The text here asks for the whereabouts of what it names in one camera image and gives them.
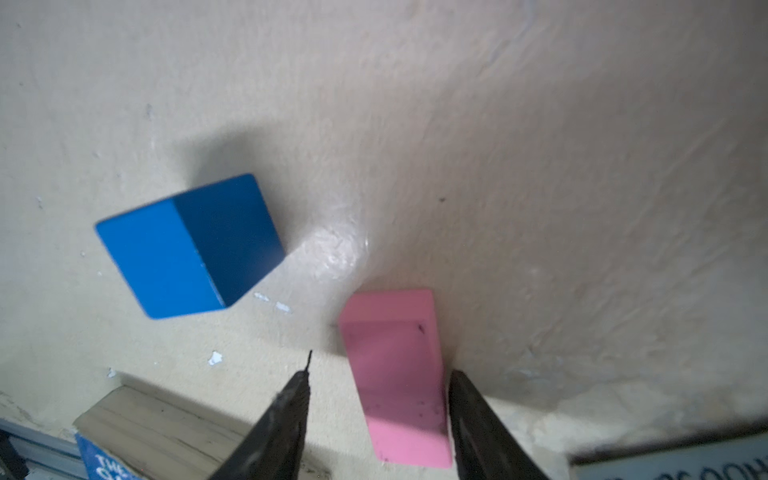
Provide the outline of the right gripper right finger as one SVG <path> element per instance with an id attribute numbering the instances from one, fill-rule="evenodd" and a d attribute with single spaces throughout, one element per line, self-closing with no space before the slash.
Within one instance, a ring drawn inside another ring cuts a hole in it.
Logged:
<path id="1" fill-rule="evenodd" d="M 460 370 L 451 373 L 448 405 L 459 479 L 547 480 Z"/>

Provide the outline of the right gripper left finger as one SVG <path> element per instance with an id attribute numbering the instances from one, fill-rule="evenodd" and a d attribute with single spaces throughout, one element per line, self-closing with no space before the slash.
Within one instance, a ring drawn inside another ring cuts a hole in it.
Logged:
<path id="1" fill-rule="evenodd" d="M 310 372 L 298 370 L 211 480 L 296 480 L 310 403 Z"/>

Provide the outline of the pink rectangular block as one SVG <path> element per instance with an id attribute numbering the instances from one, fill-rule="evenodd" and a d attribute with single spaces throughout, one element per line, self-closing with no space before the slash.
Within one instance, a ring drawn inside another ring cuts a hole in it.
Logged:
<path id="1" fill-rule="evenodd" d="M 355 293 L 342 309 L 339 327 L 376 457 L 451 467 L 433 292 Z"/>

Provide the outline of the dark blue cube block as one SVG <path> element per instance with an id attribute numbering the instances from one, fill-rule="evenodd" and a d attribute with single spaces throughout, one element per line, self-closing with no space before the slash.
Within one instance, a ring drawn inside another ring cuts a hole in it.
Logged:
<path id="1" fill-rule="evenodd" d="M 252 174 L 112 216 L 95 231 L 153 320 L 226 309 L 286 257 Z"/>

